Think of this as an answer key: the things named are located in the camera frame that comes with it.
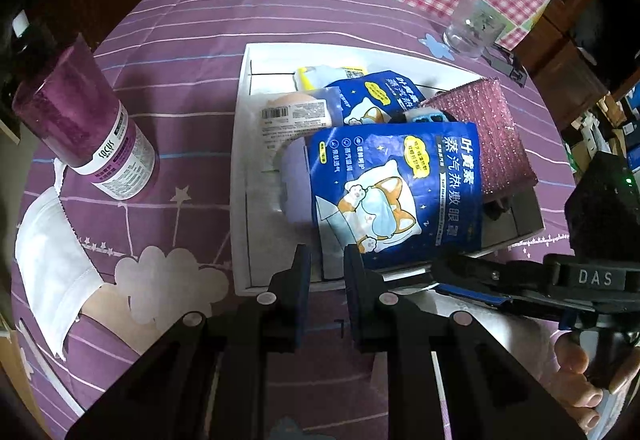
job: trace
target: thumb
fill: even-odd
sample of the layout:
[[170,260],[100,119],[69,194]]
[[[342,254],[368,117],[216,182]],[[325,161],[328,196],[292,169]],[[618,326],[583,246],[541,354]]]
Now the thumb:
[[640,348],[635,347],[631,350],[629,356],[624,360],[622,365],[617,370],[616,374],[611,379],[609,384],[609,391],[612,394],[616,394],[622,387],[629,381],[631,381],[640,370]]

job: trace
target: yellow label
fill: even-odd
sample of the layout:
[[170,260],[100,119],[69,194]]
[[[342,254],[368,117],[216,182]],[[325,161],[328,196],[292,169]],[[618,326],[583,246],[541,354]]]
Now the yellow label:
[[324,142],[320,143],[320,163],[326,164],[326,146]]
[[376,83],[366,82],[364,83],[364,85],[367,87],[367,90],[371,94],[371,97],[382,102],[383,106],[388,106],[391,104],[391,99],[389,99],[389,96]]
[[404,139],[404,159],[407,165],[414,170],[414,178],[427,178],[429,176],[429,153],[424,142],[419,138],[409,135]]

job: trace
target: finger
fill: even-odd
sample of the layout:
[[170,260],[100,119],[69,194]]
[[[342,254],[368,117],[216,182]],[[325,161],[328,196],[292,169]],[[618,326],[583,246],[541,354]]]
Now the finger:
[[626,383],[638,374],[638,370],[640,370],[640,348],[634,348],[611,379],[609,391],[612,394],[619,392]]
[[556,341],[555,350],[558,364],[562,369],[574,373],[584,373],[587,369],[589,357],[580,344],[574,343],[571,334],[560,336]]
[[589,383],[581,373],[567,370],[554,375],[549,393],[561,404],[572,407],[595,407],[602,400],[602,390]]
[[588,407],[564,407],[564,410],[578,423],[585,433],[596,427],[600,420],[600,415]]

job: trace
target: purple tablecloth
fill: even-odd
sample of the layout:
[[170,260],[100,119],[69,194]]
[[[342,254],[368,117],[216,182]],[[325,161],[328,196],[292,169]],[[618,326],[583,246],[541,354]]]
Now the purple tablecloth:
[[[67,174],[61,200],[94,265],[114,283],[123,258],[137,261],[150,246],[168,255],[187,249],[199,272],[223,291],[213,313],[232,308],[229,243],[229,168],[242,54],[251,42],[312,42],[433,57],[418,40],[439,38],[442,27],[423,11],[395,0],[143,0],[95,52],[116,93],[160,155],[160,177],[144,203],[118,203]],[[454,62],[499,76],[482,61]],[[525,88],[500,77],[504,95],[540,180],[536,194],[545,220],[538,237],[510,246],[497,259],[541,260],[570,253],[563,215],[574,187],[555,125],[529,80]],[[36,152],[22,213],[54,181],[52,154]],[[53,359],[26,303],[14,263],[12,294],[21,318],[53,370],[83,407],[89,407],[137,358],[101,324],[82,315],[68,335],[66,362]],[[266,426],[285,415],[303,429],[337,439],[385,439],[386,401],[369,387],[371,356],[340,338],[347,318],[344,293],[313,293],[300,353],[273,356],[268,373]],[[53,390],[25,343],[31,386],[53,438],[62,438],[74,414]]]

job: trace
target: clear drinking glass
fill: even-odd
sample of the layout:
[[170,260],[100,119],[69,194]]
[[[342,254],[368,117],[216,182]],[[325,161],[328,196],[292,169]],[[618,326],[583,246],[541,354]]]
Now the clear drinking glass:
[[498,39],[505,26],[482,1],[460,0],[442,38],[452,50],[475,59]]

